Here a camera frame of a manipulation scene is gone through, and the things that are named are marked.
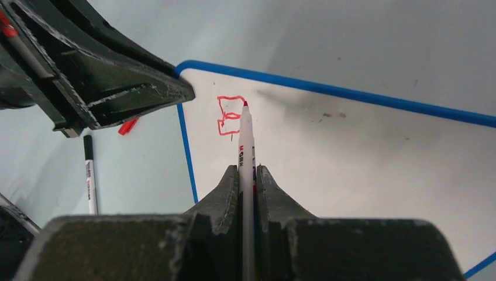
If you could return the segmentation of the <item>red marker cap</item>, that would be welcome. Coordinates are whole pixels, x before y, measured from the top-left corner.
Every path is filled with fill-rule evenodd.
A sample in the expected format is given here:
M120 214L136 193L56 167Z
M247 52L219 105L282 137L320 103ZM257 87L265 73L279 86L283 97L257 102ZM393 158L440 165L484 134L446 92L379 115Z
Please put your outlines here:
M122 136L127 135L133 129L133 127L136 125L138 120L139 120L139 118L135 118L131 121L127 121L124 124L122 124L118 130L118 134L120 134Z

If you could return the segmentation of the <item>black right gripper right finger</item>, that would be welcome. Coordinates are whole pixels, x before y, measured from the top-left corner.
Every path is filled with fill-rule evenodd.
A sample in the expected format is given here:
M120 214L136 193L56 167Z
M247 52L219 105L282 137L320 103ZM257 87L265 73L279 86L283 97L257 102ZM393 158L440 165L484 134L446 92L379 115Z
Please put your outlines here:
M262 280L463 280L443 234L429 221L319 218L258 166Z

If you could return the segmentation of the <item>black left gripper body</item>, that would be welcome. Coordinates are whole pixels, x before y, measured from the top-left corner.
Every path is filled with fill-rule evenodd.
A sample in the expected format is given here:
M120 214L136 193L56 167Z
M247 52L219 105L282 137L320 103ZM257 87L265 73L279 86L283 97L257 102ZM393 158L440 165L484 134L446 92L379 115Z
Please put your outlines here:
M25 35L10 11L1 8L1 110L38 105L61 111L58 76Z

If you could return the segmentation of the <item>red whiteboard marker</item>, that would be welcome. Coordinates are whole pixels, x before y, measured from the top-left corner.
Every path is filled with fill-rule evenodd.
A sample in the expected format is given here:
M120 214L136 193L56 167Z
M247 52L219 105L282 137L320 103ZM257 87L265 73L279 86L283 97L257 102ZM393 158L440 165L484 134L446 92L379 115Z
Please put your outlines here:
M252 115L247 101L240 114L238 141L239 193L242 197L242 280L256 279L254 241L255 148Z

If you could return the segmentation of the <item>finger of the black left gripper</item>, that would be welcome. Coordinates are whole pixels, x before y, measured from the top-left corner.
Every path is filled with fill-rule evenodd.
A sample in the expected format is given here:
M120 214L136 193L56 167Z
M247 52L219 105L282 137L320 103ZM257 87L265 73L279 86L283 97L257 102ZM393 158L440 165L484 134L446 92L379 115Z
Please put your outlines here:
M111 26L86 0L51 0L50 3L79 29L111 50L168 76L174 66L139 46Z
M2 1L56 72L61 111L42 111L54 130L76 138L84 129L118 126L195 98L193 87L96 41L50 1Z

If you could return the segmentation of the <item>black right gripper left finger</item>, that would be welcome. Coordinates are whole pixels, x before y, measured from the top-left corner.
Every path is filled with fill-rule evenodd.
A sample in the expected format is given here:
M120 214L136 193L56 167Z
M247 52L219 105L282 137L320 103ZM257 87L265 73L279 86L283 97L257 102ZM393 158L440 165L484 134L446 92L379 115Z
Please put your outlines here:
M182 214L64 216L35 237L16 280L238 280L237 167Z

